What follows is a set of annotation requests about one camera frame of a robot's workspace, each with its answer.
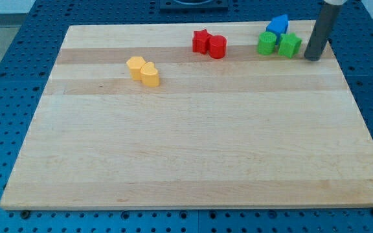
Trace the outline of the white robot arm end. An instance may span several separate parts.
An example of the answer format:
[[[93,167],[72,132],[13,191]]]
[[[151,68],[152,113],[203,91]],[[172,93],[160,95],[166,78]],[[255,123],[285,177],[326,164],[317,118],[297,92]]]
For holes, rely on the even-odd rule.
[[[324,0],[325,3],[333,6],[341,6],[345,4],[348,0]]]

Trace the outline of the dark robot base mount plate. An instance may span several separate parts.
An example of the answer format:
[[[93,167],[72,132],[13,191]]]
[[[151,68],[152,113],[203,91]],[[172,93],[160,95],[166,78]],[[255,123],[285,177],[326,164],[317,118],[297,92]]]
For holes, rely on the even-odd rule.
[[[159,10],[162,12],[172,10],[225,10],[228,9],[229,0],[160,0]]]

